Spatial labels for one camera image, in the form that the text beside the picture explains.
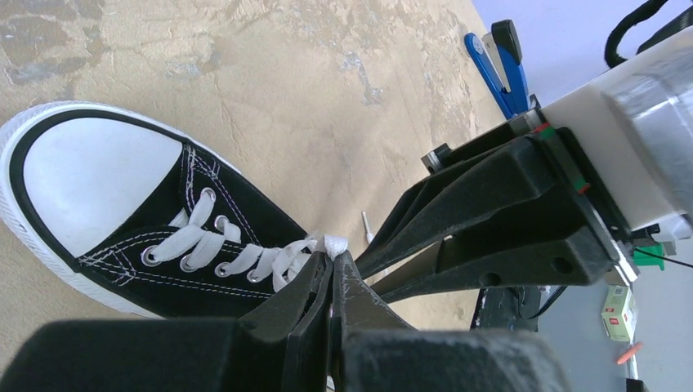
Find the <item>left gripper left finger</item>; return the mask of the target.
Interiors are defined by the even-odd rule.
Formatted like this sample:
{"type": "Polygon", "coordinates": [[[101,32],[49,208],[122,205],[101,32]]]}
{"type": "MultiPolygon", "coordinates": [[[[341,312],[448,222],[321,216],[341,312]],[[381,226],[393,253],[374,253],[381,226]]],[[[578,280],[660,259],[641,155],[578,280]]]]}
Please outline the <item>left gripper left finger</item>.
{"type": "Polygon", "coordinates": [[[333,262],[323,252],[286,287],[237,321],[233,391],[325,391],[333,262]]]}

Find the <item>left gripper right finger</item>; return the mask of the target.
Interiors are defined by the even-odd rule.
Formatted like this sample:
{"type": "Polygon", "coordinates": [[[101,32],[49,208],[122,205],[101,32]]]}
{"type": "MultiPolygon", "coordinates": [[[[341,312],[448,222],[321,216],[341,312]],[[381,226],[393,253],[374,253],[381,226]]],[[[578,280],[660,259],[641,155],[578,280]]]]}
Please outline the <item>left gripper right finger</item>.
{"type": "Polygon", "coordinates": [[[362,279],[349,252],[333,262],[330,371],[337,391],[375,391],[393,368],[387,351],[413,327],[362,279]]]}

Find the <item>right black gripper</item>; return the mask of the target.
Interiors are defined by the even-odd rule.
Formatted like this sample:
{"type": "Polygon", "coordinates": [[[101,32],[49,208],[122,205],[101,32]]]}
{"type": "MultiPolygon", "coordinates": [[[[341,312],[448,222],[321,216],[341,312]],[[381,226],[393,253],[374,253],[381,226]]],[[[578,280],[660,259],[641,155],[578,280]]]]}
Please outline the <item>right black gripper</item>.
{"type": "Polygon", "coordinates": [[[642,247],[692,236],[683,213],[628,223],[572,130],[551,126],[538,108],[457,149],[442,144],[422,161],[438,173],[405,192],[356,262],[366,278],[395,268],[372,285],[388,303],[481,288],[587,286],[608,270],[615,284],[631,284],[642,247]],[[516,139],[526,135],[542,143],[516,139]],[[614,241],[588,227],[575,231],[570,181],[614,241]],[[615,244],[623,255],[611,268],[615,244]]]}

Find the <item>black white canvas sneaker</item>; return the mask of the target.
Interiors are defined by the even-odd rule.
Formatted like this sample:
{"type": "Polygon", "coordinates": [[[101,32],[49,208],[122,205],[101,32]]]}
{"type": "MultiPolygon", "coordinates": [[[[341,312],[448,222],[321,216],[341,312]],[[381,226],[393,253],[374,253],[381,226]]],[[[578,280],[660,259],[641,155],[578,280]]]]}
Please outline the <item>black white canvas sneaker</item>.
{"type": "Polygon", "coordinates": [[[276,294],[266,278],[218,278],[243,247],[284,247],[308,234],[225,159],[144,115],[85,101],[37,105],[1,128],[1,218],[54,274],[115,310],[150,318],[241,317],[276,294]],[[149,267],[141,253],[178,230],[204,188],[241,231],[213,262],[149,267]]]}

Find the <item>white shoelace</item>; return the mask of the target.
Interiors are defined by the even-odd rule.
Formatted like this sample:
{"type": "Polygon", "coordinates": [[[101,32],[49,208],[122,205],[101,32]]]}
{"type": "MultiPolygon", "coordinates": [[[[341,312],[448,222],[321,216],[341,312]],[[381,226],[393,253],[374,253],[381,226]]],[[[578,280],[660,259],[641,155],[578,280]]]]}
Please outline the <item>white shoelace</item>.
{"type": "MultiPolygon", "coordinates": [[[[178,259],[181,271],[193,273],[210,265],[225,245],[239,245],[240,228],[225,216],[215,219],[214,231],[203,228],[215,202],[215,192],[204,188],[191,214],[176,219],[178,230],[160,244],[146,248],[141,253],[141,262],[153,267],[178,259]]],[[[308,236],[284,247],[262,247],[248,243],[234,260],[217,264],[214,274],[218,278],[228,278],[245,273],[250,283],[270,278],[273,290],[278,292],[298,276],[312,252],[323,252],[333,260],[343,254],[348,245],[347,238],[331,235],[321,238],[308,236]]]]}

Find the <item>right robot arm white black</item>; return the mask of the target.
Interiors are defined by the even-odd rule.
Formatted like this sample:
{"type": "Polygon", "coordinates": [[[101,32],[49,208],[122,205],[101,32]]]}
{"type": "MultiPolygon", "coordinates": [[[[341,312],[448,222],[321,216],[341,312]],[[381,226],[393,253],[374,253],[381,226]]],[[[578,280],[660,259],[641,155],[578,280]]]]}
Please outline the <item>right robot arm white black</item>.
{"type": "Polygon", "coordinates": [[[423,161],[356,261],[378,299],[631,282],[635,231],[692,226],[692,31],[423,161]]]}

